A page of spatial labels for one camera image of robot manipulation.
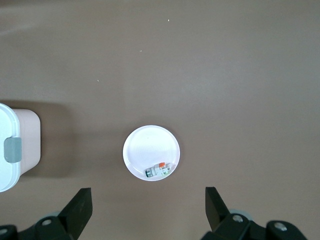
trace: white plate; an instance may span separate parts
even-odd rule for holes
[[[134,130],[123,146],[123,159],[128,170],[145,181],[159,181],[176,169],[180,159],[180,148],[175,136],[161,126],[147,125]],[[171,163],[167,175],[146,176],[146,169],[159,163]]]

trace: gray latch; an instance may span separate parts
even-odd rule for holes
[[[22,141],[20,137],[9,137],[4,140],[4,159],[11,164],[22,159]]]

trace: container lid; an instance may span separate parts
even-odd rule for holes
[[[18,116],[10,107],[0,103],[0,193],[18,182],[21,157]]]

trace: round white plate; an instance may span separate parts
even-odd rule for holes
[[[147,125],[134,130],[123,146],[123,159],[128,170],[145,181],[159,181],[176,169],[180,148],[175,136],[161,126]],[[146,176],[146,169],[159,163],[171,163],[167,175]]]

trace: plastic storage box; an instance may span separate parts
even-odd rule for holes
[[[0,103],[0,192],[36,166],[41,151],[40,119],[30,110]]]

